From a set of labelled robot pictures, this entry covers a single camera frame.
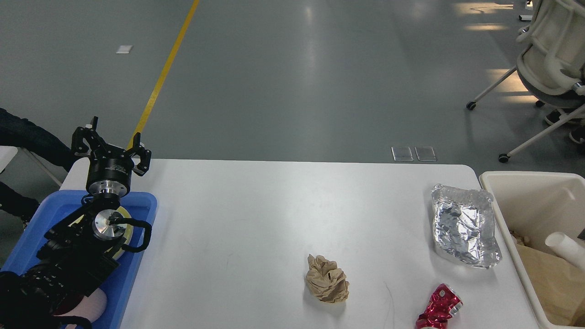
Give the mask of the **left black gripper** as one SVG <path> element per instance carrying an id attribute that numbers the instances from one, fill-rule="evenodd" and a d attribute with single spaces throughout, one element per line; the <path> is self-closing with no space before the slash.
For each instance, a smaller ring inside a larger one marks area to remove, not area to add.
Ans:
<path id="1" fill-rule="evenodd" d="M 86 191 L 96 196 L 103 192 L 124 197 L 130 192 L 132 173 L 144 176 L 149 168 L 152 152 L 141 142 L 141 133 L 135 133 L 125 158 L 109 158 L 110 147 L 97 133 L 98 117 L 89 125 L 77 127 L 72 135 L 71 150 L 75 155 L 90 159 Z M 133 157 L 138 156 L 138 164 Z"/>

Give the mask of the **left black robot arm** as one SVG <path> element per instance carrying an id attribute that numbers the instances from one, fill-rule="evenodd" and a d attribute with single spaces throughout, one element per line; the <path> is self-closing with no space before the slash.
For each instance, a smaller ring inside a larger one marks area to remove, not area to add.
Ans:
<path id="1" fill-rule="evenodd" d="M 72 135 L 72 150 L 90 161 L 86 195 L 81 206 L 55 223 L 38 250 L 39 262 L 24 274 L 1 273 L 1 327 L 58 329 L 63 325 L 92 327 L 81 316 L 59 316 L 71 297 L 90 296 L 119 266 L 120 250 L 140 253 L 149 246 L 152 225 L 119 212 L 130 193 L 133 173 L 149 170 L 152 152 L 135 133 L 127 149 L 108 144 L 97 133 L 98 117 Z"/>

